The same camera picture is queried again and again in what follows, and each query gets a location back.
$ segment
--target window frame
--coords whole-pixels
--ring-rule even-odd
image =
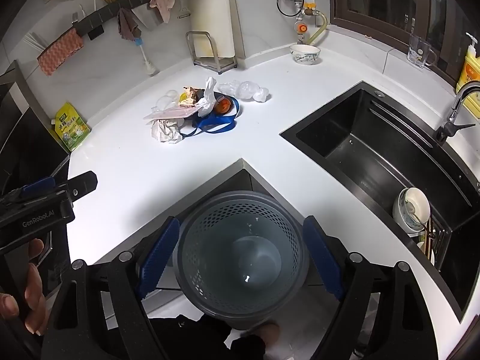
[[[423,39],[427,38],[430,25],[430,3],[431,0],[416,0],[415,26],[413,33]],[[447,83],[453,87],[457,85],[457,80],[453,78],[459,72],[450,63],[451,53],[454,50],[454,44],[458,42],[455,37],[455,19],[458,16],[455,0],[446,0],[446,19],[445,35],[442,42],[442,49],[436,50],[435,54],[447,62],[447,73],[443,72],[436,64],[429,67],[434,73],[438,74]],[[375,19],[352,12],[348,9],[347,0],[330,0],[331,23],[339,27],[347,28],[355,32],[371,36],[380,42],[400,50],[407,54],[409,50],[410,33],[395,27],[392,24],[382,20]]]

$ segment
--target glass mug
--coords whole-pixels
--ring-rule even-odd
[[[432,63],[427,63],[427,58],[430,53],[433,54],[434,60]],[[437,55],[431,49],[430,44],[416,35],[410,35],[409,53],[406,57],[412,64],[419,68],[423,68],[425,65],[432,66],[437,62]]]

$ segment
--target finger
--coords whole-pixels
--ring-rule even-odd
[[[18,304],[12,295],[0,294],[0,315],[5,319],[18,315]]]
[[[27,301],[28,307],[36,310],[41,297],[42,279],[35,265],[30,263],[28,267],[27,287],[25,288],[25,300]]]
[[[28,258],[37,257],[43,250],[43,242],[41,239],[32,239],[28,244]]]
[[[28,329],[30,333],[33,334],[37,330],[39,330],[40,326],[45,320],[45,312],[46,312],[45,297],[42,295],[40,297],[40,300],[38,301],[37,309],[30,311],[27,318],[25,319],[25,327]]]
[[[45,330],[47,329],[47,323],[49,321],[49,317],[50,317],[50,310],[45,310],[45,319],[43,320],[42,325],[40,325],[40,327],[36,332],[38,335],[44,335]]]

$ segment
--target foot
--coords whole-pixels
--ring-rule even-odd
[[[260,337],[263,342],[265,342],[265,347],[270,348],[280,337],[280,326],[275,325],[274,323],[269,323],[268,325],[256,328],[251,334]]]

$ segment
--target mug handle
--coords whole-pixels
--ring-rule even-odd
[[[431,64],[429,64],[428,62],[425,62],[425,65],[427,65],[427,66],[435,65],[435,63],[436,63],[437,60],[438,60],[438,56],[435,54],[435,51],[433,51],[432,49],[430,49],[428,55],[430,55],[430,53],[432,53],[435,58],[434,58],[434,60],[433,60],[433,62],[432,62]]]

